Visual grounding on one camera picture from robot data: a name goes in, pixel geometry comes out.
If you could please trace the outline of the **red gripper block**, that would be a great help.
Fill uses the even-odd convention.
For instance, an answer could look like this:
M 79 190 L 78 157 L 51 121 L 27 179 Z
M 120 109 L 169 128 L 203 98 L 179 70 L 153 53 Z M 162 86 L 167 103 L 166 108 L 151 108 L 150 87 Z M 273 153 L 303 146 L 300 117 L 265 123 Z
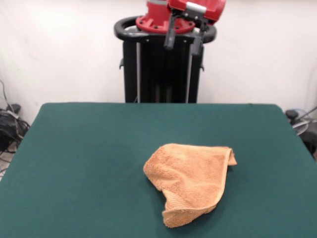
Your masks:
M 195 20 L 195 28 L 199 29 L 194 41 L 192 56 L 198 56 L 203 45 L 205 32 L 208 24 L 216 23 L 225 7 L 225 0 L 169 0 L 168 6 L 172 11 L 169 18 L 169 26 L 165 36 L 164 48 L 172 50 L 174 47 L 176 32 L 180 28 L 178 19 L 183 15 L 185 18 Z

